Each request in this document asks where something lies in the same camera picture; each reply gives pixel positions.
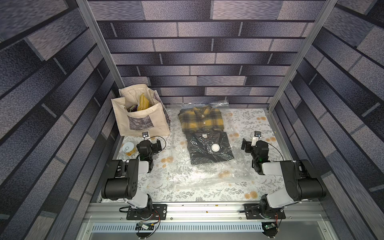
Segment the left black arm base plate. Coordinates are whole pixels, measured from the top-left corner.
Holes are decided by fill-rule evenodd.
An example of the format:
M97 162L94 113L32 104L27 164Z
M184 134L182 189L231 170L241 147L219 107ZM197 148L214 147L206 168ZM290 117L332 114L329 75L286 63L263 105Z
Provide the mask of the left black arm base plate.
M153 204L152 208L145 209L132 209L129 208L126 220L141 221L151 218L152 220L161 221L166 219L168 212L168 205L166 204Z

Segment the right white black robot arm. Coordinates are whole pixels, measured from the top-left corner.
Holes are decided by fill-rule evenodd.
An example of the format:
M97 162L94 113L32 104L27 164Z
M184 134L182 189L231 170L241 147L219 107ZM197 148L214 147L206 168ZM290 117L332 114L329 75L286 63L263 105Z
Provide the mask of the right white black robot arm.
M269 161L269 143L243 139L241 149L250 153L252 168L261 176L280 176L284 186L265 194L258 204L241 210L248 217L259 215L263 219L282 218L284 208L303 200L321 199L326 196L326 187L308 160Z

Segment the black tray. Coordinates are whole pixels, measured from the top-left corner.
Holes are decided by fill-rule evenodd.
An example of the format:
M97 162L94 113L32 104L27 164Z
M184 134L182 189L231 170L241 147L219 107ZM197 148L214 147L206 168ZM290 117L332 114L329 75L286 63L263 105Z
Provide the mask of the black tray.
M189 132L185 135L192 165L213 164L234 159L229 138L225 132ZM220 145L221 149L217 153L213 152L212 144Z

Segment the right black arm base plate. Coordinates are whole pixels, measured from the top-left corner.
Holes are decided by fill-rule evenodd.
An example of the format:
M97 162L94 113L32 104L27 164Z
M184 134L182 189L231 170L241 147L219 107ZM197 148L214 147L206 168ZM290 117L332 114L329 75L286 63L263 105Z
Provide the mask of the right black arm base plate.
M240 210L240 213L244 213L247 220L286 219L286 215L283 209L266 208L264 210L260 207L259 204L244 204L244 209Z

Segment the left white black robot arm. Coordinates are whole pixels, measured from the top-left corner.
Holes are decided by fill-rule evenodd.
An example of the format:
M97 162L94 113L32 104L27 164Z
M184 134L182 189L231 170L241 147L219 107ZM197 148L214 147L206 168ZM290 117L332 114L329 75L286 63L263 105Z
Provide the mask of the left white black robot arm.
M163 150L159 139L153 143L150 139L137 144L138 155L127 161L119 160L108 170L101 188L103 199L116 201L123 199L128 204L127 216L137 216L143 220L153 217L155 210L150 195L138 189L139 175L152 172L153 156Z

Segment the yellow black plaid shirt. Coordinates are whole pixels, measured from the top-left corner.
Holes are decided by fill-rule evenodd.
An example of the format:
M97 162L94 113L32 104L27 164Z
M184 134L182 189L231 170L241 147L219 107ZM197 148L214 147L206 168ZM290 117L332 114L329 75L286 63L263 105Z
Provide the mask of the yellow black plaid shirt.
M221 111L211 106L183 109L178 117L184 132L224 131Z

